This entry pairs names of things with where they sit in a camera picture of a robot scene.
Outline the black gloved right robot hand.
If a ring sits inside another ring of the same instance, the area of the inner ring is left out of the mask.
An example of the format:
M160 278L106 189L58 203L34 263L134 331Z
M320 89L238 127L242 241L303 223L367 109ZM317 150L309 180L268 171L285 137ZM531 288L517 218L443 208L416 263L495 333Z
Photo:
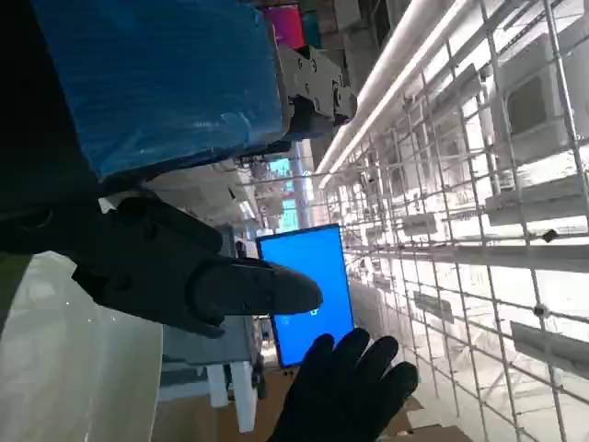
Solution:
M398 341L371 342L356 328L313 342L286 393L270 441L375 441L419 383L410 362L393 363Z

